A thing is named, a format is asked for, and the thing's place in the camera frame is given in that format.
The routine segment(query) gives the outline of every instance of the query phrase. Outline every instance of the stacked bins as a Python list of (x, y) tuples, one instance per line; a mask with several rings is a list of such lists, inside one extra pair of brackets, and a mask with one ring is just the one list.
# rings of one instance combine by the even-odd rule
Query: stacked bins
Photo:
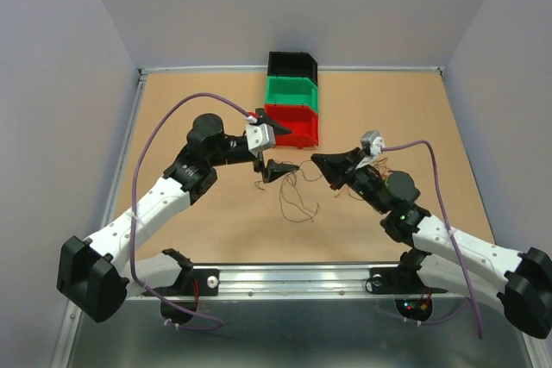
[(318, 63), (308, 53), (270, 52), (265, 111), (292, 133), (276, 145), (318, 145)]

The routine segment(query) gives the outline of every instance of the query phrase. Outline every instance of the wall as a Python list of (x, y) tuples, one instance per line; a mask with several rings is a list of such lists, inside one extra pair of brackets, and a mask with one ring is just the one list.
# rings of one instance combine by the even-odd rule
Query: wall
[(100, 224), (135, 66), (100, 0), (0, 6), (0, 365), (43, 367), (60, 247)]
[(443, 65), (483, 0), (103, 0), (139, 67), (265, 65), (274, 49), (326, 65)]
[(552, 254), (552, 2), (486, 0), (445, 84), (496, 240)]

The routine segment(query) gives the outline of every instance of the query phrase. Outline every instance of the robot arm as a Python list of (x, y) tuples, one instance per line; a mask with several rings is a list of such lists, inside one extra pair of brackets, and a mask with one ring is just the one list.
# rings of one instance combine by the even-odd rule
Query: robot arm
[[(262, 109), (248, 118), (242, 136), (225, 134), (218, 115), (200, 115), (186, 137), (186, 146), (137, 203), (135, 248), (205, 194), (216, 182), (217, 166), (251, 162), (265, 183), (296, 171), (296, 165), (273, 160), (265, 165), (262, 155), (274, 146), (276, 134), (290, 132)], [(127, 297), (143, 292), (138, 283), (130, 282), (132, 216), (128, 209), (84, 240), (73, 236), (61, 248), (57, 288), (96, 322), (111, 317)], [(152, 289), (172, 286), (189, 274), (191, 267), (191, 262), (173, 249), (136, 262), (141, 280)]]
[[(387, 214), (380, 224), (395, 241), (412, 249), (392, 273), (378, 275), (372, 292), (389, 293), (391, 285), (406, 289), (445, 289), (469, 296), (458, 256), (445, 224), (416, 205), (420, 191), (410, 175), (392, 172), (385, 180), (369, 165), (385, 146), (377, 131), (348, 153), (313, 154), (332, 190), (350, 187), (370, 206)], [(532, 247), (527, 253), (486, 243), (452, 228), (478, 299), (504, 312), (521, 331), (546, 338), (552, 328), (552, 261)]]

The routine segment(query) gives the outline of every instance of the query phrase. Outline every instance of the purple cable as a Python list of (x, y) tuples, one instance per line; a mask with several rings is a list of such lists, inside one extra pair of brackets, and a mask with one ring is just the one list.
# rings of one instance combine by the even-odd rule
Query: purple cable
[[(436, 321), (420, 322), (420, 325), (423, 325), (423, 326), (426, 326), (426, 327), (431, 326), (431, 325), (440, 325), (442, 323), (445, 323), (445, 322), (448, 322), (448, 321), (454, 319), (464, 309), (464, 307), (466, 306), (467, 301), (469, 301), (469, 299), (464, 298), (461, 305), (455, 311), (451, 312), (449, 315), (444, 316), (441, 319), (437, 319)], [(418, 323), (418, 321), (415, 321), (415, 320), (409, 319), (409, 318), (404, 318), (403, 316), (396, 315), (392, 312), (387, 312), (386, 310), (381, 310), (380, 312), (382, 314), (392, 316), (395, 319), (400, 319), (401, 321), (405, 321), (405, 322), (409, 321), (409, 322), (416, 323), (416, 324)]]
[(406, 148), (419, 146), (421, 144), (424, 144), (428, 149), (430, 150), (431, 155), (431, 164), (433, 165), (433, 178), (435, 180), (435, 190), (437, 194), (437, 200), (439, 201), (439, 207), (441, 208), (442, 213), (442, 219), (445, 222), (445, 227), (447, 228), (448, 237), (450, 238), (450, 242), (452, 243), (453, 248), (455, 249), (456, 256), (458, 257), (458, 263), (460, 265), (460, 268), (462, 269), (462, 274), (464, 275), (464, 278), (466, 279), (466, 285), (467, 285), (467, 291), (469, 292), (470, 299), (471, 299), (471, 306), (472, 310), (474, 311), (475, 316), (475, 327), (477, 331), (477, 336), (481, 339), (483, 339), (483, 321), (481, 317), (481, 310), (480, 305), (477, 302), (477, 297), (475, 295), (475, 289), (472, 285), (472, 280), (469, 277), (469, 273), (466, 266), (466, 261), (464, 260), (464, 257), (462, 256), (462, 253), (460, 251), (460, 247), (458, 246), (458, 243), (456, 242), (456, 238), (454, 234), (452, 233), (452, 228), (450, 227), (450, 221), (449, 216), (447, 215), (447, 210), (445, 209), (445, 204), (442, 200), (441, 195), (441, 188), (439, 187), (439, 174), (437, 172), (437, 161), (435, 158), (435, 153), (433, 152), (433, 147), (431, 144), (426, 140), (417, 140), (410, 142), (408, 144), (404, 144), (403, 146), (398, 147), (384, 147), (382, 148), (383, 152), (389, 152), (389, 151), (398, 151), (398, 150), (404, 150)]
[(136, 248), (136, 246), (135, 246), (136, 215), (137, 215), (137, 210), (138, 210), (138, 207), (137, 207), (137, 205), (138, 205), (137, 192), (138, 191), (137, 191), (136, 188), (137, 188), (137, 185), (138, 185), (138, 173), (140, 171), (141, 163), (144, 160), (144, 158), (146, 157), (147, 150), (151, 146), (152, 141), (155, 138), (155, 135), (157, 135), (157, 133), (159, 133), (159, 130), (161, 129), (163, 124), (165, 124), (166, 120), (168, 120), (169, 117), (172, 114), (174, 114), (174, 112), (176, 112), (176, 110), (178, 108), (180, 108), (182, 105), (184, 105), (185, 103), (187, 103), (188, 101), (190, 101), (194, 98), (199, 98), (199, 97), (214, 98), (218, 101), (221, 101), (222, 103), (226, 103), (230, 107), (232, 107), (232, 108), (236, 109), (237, 111), (241, 112), (244, 116), (246, 116), (246, 117), (250, 116), (250, 114), (245, 109), (243, 109), (239, 105), (231, 102), (230, 100), (228, 100), (224, 97), (221, 97), (217, 94), (212, 94), (210, 92), (199, 92), (197, 94), (192, 94), (192, 95), (189, 95), (188, 97), (182, 99), (179, 103), (177, 103), (174, 107), (172, 107), (171, 110), (169, 110), (169, 112), (167, 112), (166, 115), (161, 119), (161, 121), (159, 122), (157, 127), (155, 127), (154, 131), (152, 132), (152, 134), (147, 139), (146, 145), (144, 146), (144, 149), (142, 150), (142, 152), (140, 154), (140, 157), (138, 158), (138, 161), (136, 162), (135, 173), (134, 173), (134, 176), (132, 177), (132, 213), (133, 213), (133, 215), (132, 215), (131, 220), (130, 220), (130, 274), (132, 275), (132, 278), (134, 279), (134, 281), (137, 284), (139, 284), (142, 288), (147, 290), (153, 296), (157, 297), (163, 303), (166, 303), (167, 305), (175, 308), (176, 310), (178, 310), (180, 312), (184, 312), (185, 314), (192, 315), (192, 316), (197, 316), (197, 317), (203, 318), (205, 320), (213, 321), (213, 322), (216, 323), (216, 325), (213, 326), (213, 327), (186, 327), (184, 325), (177, 326), (176, 324), (173, 324), (174, 326), (176, 326), (179, 329), (185, 329), (185, 330), (191, 330), (191, 331), (211, 331), (211, 330), (218, 329), (218, 328), (222, 327), (224, 325), (224, 322), (221, 319), (216, 318), (215, 316), (202, 314), (202, 313), (199, 313), (199, 312), (194, 312), (192, 310), (183, 308), (183, 307), (179, 306), (177, 303), (174, 303), (173, 301), (170, 301), (166, 297), (160, 295), (155, 290), (153, 290), (152, 288), (147, 286), (145, 282), (141, 281), (138, 278), (138, 275), (136, 274), (136, 263), (135, 263), (135, 256), (136, 256), (135, 255), (135, 248)]

